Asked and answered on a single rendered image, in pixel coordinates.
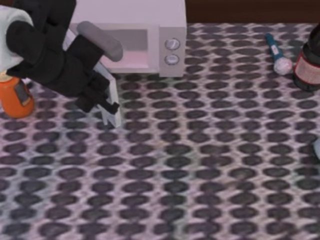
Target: patterned tablecloth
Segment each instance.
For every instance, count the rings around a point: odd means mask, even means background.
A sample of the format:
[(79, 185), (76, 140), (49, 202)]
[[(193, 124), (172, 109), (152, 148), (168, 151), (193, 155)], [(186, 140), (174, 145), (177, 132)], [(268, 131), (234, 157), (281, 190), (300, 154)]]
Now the patterned tablecloth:
[(0, 240), (320, 240), (319, 93), (272, 71), (310, 24), (193, 24), (183, 79), (117, 76), (125, 124), (32, 89), (0, 115)]

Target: microwave handle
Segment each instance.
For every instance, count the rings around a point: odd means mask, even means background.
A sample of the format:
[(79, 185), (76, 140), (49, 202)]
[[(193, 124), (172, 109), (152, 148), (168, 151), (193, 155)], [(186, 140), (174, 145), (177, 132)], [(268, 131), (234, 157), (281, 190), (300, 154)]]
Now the microwave handle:
[(104, 51), (104, 55), (113, 62), (119, 62), (124, 56), (122, 44), (89, 21), (79, 23), (77, 32)]

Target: orange container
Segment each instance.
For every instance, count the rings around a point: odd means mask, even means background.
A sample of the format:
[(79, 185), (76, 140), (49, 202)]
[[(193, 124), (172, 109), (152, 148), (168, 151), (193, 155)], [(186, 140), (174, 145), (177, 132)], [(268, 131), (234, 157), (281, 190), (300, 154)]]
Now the orange container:
[(35, 108), (35, 100), (29, 89), (17, 77), (8, 76), (8, 80), (6, 80), (2, 76), (0, 102), (4, 112), (15, 119), (27, 117)]

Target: knob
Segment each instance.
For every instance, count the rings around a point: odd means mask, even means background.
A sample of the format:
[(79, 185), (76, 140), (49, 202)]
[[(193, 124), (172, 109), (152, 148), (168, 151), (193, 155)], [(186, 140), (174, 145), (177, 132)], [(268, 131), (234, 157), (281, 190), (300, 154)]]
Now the knob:
[(175, 54), (171, 54), (164, 58), (165, 63), (168, 65), (176, 65), (179, 62), (179, 60), (179, 57)]
[(172, 38), (172, 39), (165, 41), (165, 47), (168, 50), (176, 50), (180, 47), (180, 42), (178, 39)]

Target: white microwave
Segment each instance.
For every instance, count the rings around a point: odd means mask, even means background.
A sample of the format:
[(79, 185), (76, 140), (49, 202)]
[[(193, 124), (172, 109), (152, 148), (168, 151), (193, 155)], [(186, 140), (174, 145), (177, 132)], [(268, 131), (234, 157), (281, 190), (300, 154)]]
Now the white microwave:
[(121, 43), (120, 61), (105, 56), (100, 60), (111, 73), (184, 75), (185, 0), (77, 0), (70, 30), (77, 35), (77, 26), (84, 21)]

